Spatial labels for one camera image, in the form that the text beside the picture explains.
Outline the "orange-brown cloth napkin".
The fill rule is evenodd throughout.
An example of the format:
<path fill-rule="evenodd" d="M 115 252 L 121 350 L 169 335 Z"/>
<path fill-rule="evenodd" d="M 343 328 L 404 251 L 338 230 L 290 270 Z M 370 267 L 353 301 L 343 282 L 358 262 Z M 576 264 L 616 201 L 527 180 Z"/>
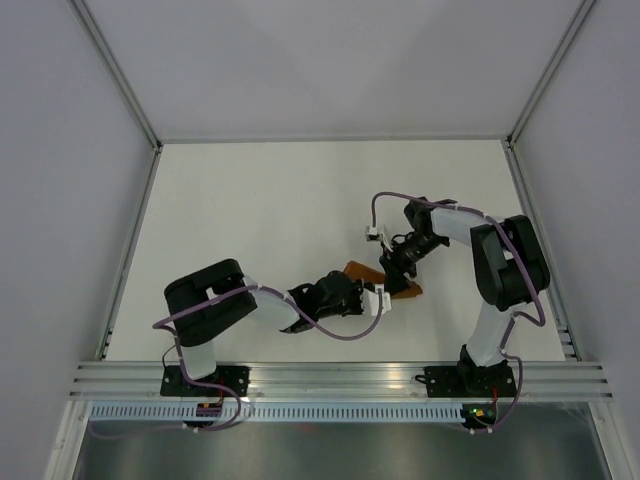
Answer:
<path fill-rule="evenodd" d="M 356 261 L 349 261 L 343 269 L 343 273 L 346 274 L 352 281 L 363 280 L 373 284 L 383 284 L 386 280 L 385 274 L 378 270 L 375 270 L 367 265 Z M 410 299 L 415 298 L 423 294 L 423 289 L 414 281 L 409 282 L 409 287 L 401 292 L 393 293 L 391 298 L 393 300 Z"/>

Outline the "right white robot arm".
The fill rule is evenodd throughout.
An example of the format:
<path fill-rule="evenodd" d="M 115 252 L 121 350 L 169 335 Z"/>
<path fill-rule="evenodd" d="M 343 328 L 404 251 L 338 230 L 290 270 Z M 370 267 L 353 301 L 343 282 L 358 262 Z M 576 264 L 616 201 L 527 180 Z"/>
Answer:
<path fill-rule="evenodd" d="M 411 230 L 380 241 L 386 291 L 407 292 L 418 262 L 436 248 L 453 241 L 469 247 L 482 305 L 453 369 L 454 387 L 468 397 L 487 396 L 493 387 L 501 395 L 515 395 L 506 344 L 518 318 L 546 324 L 539 293 L 550 284 L 531 220 L 522 214 L 496 220 L 451 199 L 424 197 L 411 199 L 403 213 Z"/>

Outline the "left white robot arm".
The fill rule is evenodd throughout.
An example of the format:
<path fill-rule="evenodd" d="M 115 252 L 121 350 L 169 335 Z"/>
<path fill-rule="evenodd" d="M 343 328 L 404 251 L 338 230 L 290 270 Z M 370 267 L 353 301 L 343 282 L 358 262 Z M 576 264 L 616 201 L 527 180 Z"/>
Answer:
<path fill-rule="evenodd" d="M 361 315 L 364 284 L 341 271 L 331 271 L 314 283 L 286 292 L 290 306 L 261 292 L 235 259 L 226 259 L 171 282 L 164 289 L 186 370 L 184 385 L 206 396 L 218 384 L 214 339 L 245 318 L 271 323 L 285 334 L 313 328 L 311 321 Z"/>

